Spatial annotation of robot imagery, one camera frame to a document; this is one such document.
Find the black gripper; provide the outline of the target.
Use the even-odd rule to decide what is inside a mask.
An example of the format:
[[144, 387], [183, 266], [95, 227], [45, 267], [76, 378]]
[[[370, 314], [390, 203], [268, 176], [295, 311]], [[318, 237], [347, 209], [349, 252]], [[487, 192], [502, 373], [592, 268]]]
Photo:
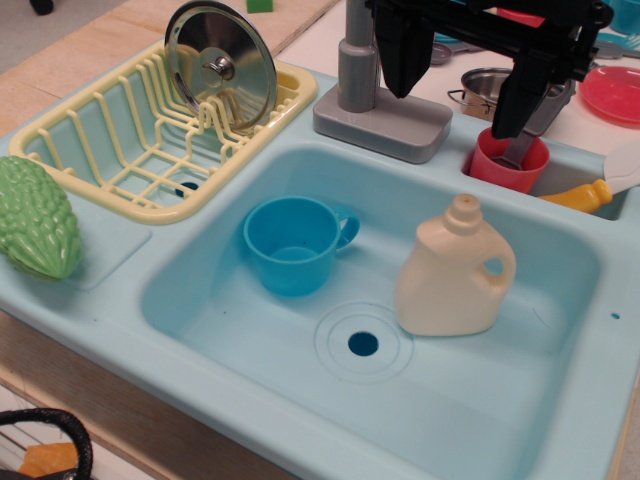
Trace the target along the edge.
[[517, 137], [552, 85], [585, 78], [613, 10], [603, 1], [366, 1], [387, 88], [409, 95], [431, 64], [437, 33], [509, 57], [492, 124]]

